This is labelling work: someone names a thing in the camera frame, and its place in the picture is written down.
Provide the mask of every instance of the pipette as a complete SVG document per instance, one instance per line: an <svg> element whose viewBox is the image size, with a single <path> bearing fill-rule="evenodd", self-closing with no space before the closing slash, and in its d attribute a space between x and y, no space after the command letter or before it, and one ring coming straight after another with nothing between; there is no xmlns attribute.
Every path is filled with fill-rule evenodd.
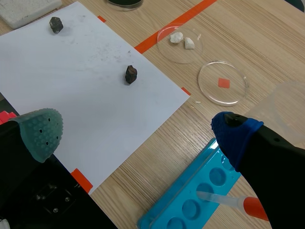
<svg viewBox="0 0 305 229"><path fill-rule="evenodd" d="M234 197L227 197L227 196L222 196L209 192L201 192L201 191L197 191L197 196L202 200L207 200L210 202L238 208L244 214L269 221L265 213L265 210L258 198L255 197L234 198Z"/></svg>

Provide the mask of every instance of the petri dish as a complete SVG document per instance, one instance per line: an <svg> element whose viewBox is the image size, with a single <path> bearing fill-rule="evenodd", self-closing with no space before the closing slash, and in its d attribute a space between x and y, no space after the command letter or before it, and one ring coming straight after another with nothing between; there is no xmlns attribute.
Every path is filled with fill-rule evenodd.
<svg viewBox="0 0 305 229"><path fill-rule="evenodd" d="M232 64L212 61L205 64L199 72L198 84L202 93L213 103L234 106L248 93L247 78Z"/></svg>
<svg viewBox="0 0 305 229"><path fill-rule="evenodd" d="M183 33L183 40L179 44L170 42L170 36L176 32ZM195 49L185 49L185 38L189 37L195 44ZM199 60L203 53L202 35L185 24L173 23L162 28L158 33L158 49L170 61L176 63L192 63Z"/></svg>
<svg viewBox="0 0 305 229"><path fill-rule="evenodd" d="M143 0L107 0L107 5L115 10L131 11L142 6Z"/></svg>

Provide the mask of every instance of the wood grain surface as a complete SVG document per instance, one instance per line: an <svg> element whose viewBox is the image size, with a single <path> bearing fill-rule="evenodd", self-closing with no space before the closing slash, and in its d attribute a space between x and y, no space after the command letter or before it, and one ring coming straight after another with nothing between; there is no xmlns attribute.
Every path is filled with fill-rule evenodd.
<svg viewBox="0 0 305 229"><path fill-rule="evenodd" d="M109 8L103 0L80 0L132 46L200 1L144 0L139 9L123 12ZM72 2L63 0L64 6ZM184 26L196 29L204 39L203 55L197 61L171 62L160 54L157 45L144 56L177 85L185 87L191 98L91 195L120 229L135 228L137 220L214 136L210 123L217 112L245 114L277 84L305 82L305 15L283 0L218 0ZM0 34L9 31L0 21ZM248 96L234 107L215 105L200 91L198 73L205 63L215 60L230 62L250 82ZM242 177L229 195L255 193ZM204 228L271 227L268 222L220 206Z"/></svg>

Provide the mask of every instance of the white rock fragment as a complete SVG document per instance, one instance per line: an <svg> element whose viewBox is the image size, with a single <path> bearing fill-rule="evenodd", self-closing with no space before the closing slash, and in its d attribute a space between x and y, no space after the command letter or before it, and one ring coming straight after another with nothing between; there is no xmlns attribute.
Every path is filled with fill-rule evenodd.
<svg viewBox="0 0 305 229"><path fill-rule="evenodd" d="M186 37L185 38L185 49L194 49L194 48L195 48L195 44L192 41L192 39L189 37Z"/></svg>
<svg viewBox="0 0 305 229"><path fill-rule="evenodd" d="M175 32L171 35L171 43L178 44L183 40L183 33Z"/></svg>

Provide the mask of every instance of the orange square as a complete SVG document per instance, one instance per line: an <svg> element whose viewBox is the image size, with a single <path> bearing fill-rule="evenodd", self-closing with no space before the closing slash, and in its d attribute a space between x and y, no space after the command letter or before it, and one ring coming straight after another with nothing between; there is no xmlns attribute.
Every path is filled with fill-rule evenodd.
<svg viewBox="0 0 305 229"><path fill-rule="evenodd" d="M218 87L230 88L230 80L218 78Z"/></svg>
<svg viewBox="0 0 305 229"><path fill-rule="evenodd" d="M79 169L75 169L73 172L71 172L72 177L81 185L81 187L89 193L90 189L93 187L93 185L90 183L90 181L80 172Z"/></svg>

